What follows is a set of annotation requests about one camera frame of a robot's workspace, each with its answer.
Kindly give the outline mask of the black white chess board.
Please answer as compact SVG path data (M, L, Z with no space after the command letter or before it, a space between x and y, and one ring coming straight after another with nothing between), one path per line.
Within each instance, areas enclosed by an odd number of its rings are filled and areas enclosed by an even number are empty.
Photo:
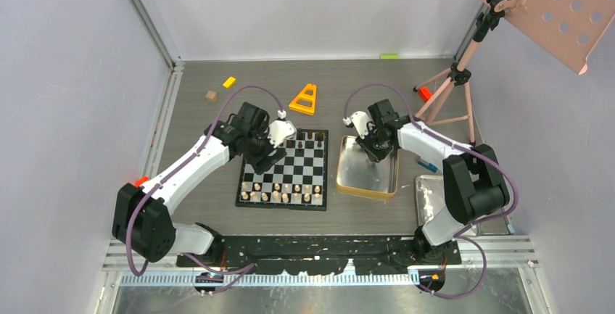
M325 211L327 208L329 132L299 129L282 148L286 156L257 175L242 161L236 207ZM314 204L314 188L321 187L321 204Z

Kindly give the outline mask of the gold tin box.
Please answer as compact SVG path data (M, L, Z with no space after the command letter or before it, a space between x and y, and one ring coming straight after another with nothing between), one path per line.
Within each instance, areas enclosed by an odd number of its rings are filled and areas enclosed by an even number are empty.
M337 165L337 191L389 201L397 192L398 168L397 152L388 154L380 162L372 162L355 136L344 136Z

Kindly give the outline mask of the orange triangular plastic frame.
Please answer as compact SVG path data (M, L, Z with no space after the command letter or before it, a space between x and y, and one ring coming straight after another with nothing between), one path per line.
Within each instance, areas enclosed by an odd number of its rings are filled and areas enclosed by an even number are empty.
M314 116L317 90L317 85L308 83L289 103L289 109L304 115Z

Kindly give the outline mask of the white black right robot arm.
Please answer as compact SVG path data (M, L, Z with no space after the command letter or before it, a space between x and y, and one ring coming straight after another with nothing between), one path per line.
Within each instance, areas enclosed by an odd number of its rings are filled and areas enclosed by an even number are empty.
M412 115L401 116L389 100L351 114L345 123L372 162L400 149L412 152L442 172L445 206L419 226L410 248L423 263L433 263L464 228L510 202L510 193L492 147L472 146L433 131Z

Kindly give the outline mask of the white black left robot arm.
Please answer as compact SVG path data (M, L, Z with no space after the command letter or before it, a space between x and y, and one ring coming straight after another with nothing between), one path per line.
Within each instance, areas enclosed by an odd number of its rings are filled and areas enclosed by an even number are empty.
M242 157L256 173L269 170L285 156L282 146L296 132L284 111L271 120L265 110L243 103L229 119L214 120L196 144L160 174L119 189L112 236L149 263L177 252L216 265L223 254L216 232L201 223L175 223L173 213L206 177L235 157Z

